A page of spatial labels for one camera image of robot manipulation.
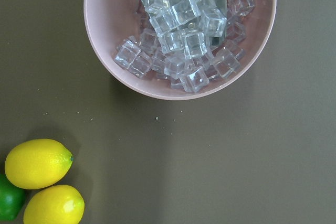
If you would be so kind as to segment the pile of clear ice cubes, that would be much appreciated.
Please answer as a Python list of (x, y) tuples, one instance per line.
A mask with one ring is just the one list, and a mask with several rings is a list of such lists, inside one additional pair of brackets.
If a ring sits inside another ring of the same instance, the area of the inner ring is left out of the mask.
[(154, 72), (171, 89), (196, 93), (240, 68), (242, 22), (254, 0), (138, 0), (140, 35), (117, 47), (115, 63), (138, 78)]

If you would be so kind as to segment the metal ice scoop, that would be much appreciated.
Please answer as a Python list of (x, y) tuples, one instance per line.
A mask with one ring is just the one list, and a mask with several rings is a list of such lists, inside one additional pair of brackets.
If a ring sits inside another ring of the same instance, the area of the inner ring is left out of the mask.
[(224, 26), (215, 29), (207, 14), (226, 15), (226, 0), (141, 0), (164, 53), (199, 43), (215, 49), (224, 40)]

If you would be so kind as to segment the pink bowl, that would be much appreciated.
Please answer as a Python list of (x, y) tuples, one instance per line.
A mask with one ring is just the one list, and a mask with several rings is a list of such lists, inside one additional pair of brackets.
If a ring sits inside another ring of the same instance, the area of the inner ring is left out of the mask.
[(241, 68), (228, 79), (215, 80), (197, 93), (171, 89), (167, 80), (156, 79), (150, 72), (139, 79), (114, 62), (116, 47), (131, 35), (138, 36), (139, 22), (136, 0), (83, 0), (85, 26), (90, 43), (104, 67), (128, 88), (162, 100), (190, 100), (205, 97), (238, 80), (257, 60), (264, 49), (274, 24), (277, 0), (255, 0), (256, 7), (243, 19), (247, 37), (240, 44), (246, 54)]

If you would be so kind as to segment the lemon upper whole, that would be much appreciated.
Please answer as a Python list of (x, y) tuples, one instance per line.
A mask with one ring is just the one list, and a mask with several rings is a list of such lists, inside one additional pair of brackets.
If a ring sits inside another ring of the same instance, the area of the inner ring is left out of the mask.
[(15, 146), (5, 159), (5, 174), (15, 186), (41, 189), (61, 180), (73, 163), (73, 155), (62, 143), (35, 139)]

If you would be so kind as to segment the lemon whole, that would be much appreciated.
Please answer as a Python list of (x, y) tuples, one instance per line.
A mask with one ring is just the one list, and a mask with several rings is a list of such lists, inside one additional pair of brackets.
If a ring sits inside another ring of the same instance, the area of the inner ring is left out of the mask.
[(84, 210), (85, 201), (74, 187), (51, 186), (31, 198), (23, 223), (79, 223)]
[(15, 186), (41, 189), (61, 180), (73, 163), (73, 155), (62, 143), (35, 139), (15, 146), (5, 159), (5, 174)]

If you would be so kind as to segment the lemon lower whole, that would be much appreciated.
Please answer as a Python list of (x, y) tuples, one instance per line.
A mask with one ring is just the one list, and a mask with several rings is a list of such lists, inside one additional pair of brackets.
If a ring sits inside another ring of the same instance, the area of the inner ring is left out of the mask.
[(85, 201), (74, 187), (51, 186), (31, 198), (23, 223), (79, 223), (84, 210)]

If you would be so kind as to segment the green lime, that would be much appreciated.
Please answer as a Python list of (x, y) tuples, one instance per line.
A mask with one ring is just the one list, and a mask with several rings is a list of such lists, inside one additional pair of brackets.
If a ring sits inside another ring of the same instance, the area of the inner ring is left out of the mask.
[(1, 174), (1, 221), (13, 221), (25, 200), (25, 191), (13, 185), (5, 174)]

